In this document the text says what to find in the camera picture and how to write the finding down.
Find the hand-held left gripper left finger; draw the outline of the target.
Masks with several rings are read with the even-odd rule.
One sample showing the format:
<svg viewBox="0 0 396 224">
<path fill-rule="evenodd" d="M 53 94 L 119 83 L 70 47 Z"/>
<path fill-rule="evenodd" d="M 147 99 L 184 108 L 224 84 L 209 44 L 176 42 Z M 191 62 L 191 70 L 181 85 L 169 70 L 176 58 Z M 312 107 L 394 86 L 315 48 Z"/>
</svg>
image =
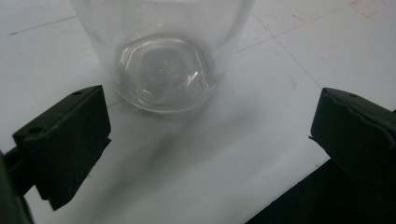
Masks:
<svg viewBox="0 0 396 224">
<path fill-rule="evenodd" d="M 110 143 L 103 87 L 75 91 L 13 134 L 12 180 L 57 210 L 69 203 Z"/>
</svg>

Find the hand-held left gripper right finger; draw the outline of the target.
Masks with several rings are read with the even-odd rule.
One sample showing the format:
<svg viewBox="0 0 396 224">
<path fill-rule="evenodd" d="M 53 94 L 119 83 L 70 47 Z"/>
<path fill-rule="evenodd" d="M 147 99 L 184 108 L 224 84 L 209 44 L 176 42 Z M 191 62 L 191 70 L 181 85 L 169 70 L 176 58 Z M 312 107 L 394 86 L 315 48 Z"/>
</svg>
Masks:
<svg viewBox="0 0 396 224">
<path fill-rule="evenodd" d="M 396 112 L 354 93 L 324 88 L 311 138 L 362 193 L 361 209 L 396 218 Z"/>
</svg>

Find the white foam board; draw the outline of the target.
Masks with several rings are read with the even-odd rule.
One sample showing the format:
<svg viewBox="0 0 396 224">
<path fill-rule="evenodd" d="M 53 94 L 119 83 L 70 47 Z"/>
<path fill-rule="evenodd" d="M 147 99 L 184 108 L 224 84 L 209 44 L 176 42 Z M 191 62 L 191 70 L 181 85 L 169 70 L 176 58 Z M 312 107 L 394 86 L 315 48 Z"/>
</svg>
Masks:
<svg viewBox="0 0 396 224">
<path fill-rule="evenodd" d="M 69 0 L 0 0 L 0 150 L 106 72 Z M 159 115 L 106 91 L 111 142 L 76 197 L 36 224 L 244 224 L 327 159 L 324 87 L 396 109 L 396 0 L 256 0 L 214 97 Z"/>
</svg>

